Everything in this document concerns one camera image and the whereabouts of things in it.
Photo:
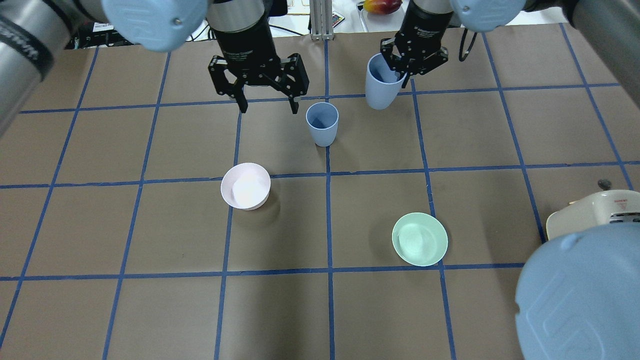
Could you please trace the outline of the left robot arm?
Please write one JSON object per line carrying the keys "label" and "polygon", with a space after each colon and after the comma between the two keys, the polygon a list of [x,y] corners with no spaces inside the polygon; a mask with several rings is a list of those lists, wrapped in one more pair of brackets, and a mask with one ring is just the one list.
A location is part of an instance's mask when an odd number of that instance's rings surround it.
{"label": "left robot arm", "polygon": [[244,88],[281,92],[293,114],[310,80],[302,56],[279,57],[270,18],[285,16],[285,0],[3,0],[0,5],[0,126],[4,133],[62,50],[139,44],[168,53],[206,22],[221,55],[208,64],[215,92],[242,113]]}

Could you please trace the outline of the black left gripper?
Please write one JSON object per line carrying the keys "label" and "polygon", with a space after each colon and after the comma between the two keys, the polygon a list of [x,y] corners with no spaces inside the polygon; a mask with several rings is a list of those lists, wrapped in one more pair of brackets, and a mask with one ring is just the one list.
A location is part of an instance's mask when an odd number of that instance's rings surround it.
{"label": "black left gripper", "polygon": [[222,54],[210,60],[208,70],[219,95],[231,96],[246,114],[249,102],[243,85],[268,86],[285,94],[292,114],[298,113],[297,97],[307,94],[310,79],[301,54],[277,54],[269,23],[258,22],[237,32],[212,32]]}

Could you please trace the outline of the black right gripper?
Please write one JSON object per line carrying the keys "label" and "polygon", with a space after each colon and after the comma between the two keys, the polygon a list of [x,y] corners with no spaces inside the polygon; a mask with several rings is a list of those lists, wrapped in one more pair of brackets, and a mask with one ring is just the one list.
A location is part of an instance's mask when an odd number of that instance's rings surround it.
{"label": "black right gripper", "polygon": [[442,38],[449,25],[449,5],[407,6],[398,32],[380,42],[380,53],[398,81],[407,84],[411,76],[425,75],[448,62]]}

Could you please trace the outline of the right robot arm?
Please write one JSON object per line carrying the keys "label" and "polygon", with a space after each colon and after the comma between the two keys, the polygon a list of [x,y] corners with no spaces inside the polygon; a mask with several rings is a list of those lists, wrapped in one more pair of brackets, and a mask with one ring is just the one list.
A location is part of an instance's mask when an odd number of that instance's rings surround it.
{"label": "right robot arm", "polygon": [[[411,0],[397,34],[382,39],[386,67],[428,73],[448,60],[451,18],[486,33],[520,11],[560,7],[599,59],[639,101],[637,0]],[[524,264],[516,287],[519,348],[526,360],[639,358],[639,193],[609,189],[551,214],[549,240]]]}

